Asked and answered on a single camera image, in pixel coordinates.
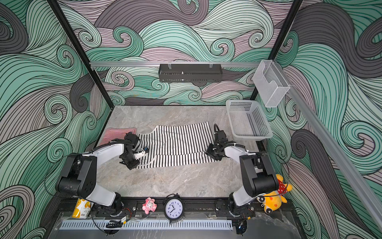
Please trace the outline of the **red white striped tank top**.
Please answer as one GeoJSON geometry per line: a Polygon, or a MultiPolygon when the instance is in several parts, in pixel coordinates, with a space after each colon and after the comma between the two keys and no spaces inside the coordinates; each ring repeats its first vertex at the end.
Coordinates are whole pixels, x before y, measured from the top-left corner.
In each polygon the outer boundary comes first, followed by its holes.
{"type": "Polygon", "coordinates": [[[107,128],[99,145],[109,143],[111,140],[119,138],[124,139],[128,133],[136,134],[135,128],[107,128]]]}

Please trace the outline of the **black white striped tank top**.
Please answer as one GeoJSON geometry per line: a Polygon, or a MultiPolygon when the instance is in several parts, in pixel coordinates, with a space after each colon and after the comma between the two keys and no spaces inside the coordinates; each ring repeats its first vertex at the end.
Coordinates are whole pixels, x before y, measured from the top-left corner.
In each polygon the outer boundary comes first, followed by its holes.
{"type": "Polygon", "coordinates": [[[139,159],[138,169],[214,162],[205,154],[213,143],[207,121],[182,126],[158,125],[152,132],[138,137],[149,148],[149,153],[139,159]]]}

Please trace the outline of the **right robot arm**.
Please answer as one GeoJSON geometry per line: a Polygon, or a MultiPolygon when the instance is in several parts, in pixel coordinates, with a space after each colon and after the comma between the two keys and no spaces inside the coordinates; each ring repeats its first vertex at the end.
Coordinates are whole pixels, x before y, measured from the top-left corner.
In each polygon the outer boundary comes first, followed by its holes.
{"type": "Polygon", "coordinates": [[[231,158],[240,164],[243,186],[231,193],[228,201],[230,213],[233,215],[239,215],[240,209],[253,202],[256,197],[263,197],[279,188],[276,173],[266,152],[250,152],[237,143],[211,143],[206,155],[216,161],[224,157],[231,158]]]}

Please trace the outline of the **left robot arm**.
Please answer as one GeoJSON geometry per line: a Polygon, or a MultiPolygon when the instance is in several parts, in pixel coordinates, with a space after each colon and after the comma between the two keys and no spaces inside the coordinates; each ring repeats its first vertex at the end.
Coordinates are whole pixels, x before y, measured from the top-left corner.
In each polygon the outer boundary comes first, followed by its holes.
{"type": "Polygon", "coordinates": [[[72,153],[66,157],[55,189],[101,206],[115,217],[122,212],[121,195],[107,190],[96,182],[97,169],[109,160],[119,157],[128,169],[136,168],[139,159],[148,153],[148,148],[136,149],[139,140],[115,139],[86,153],[72,153]]]}

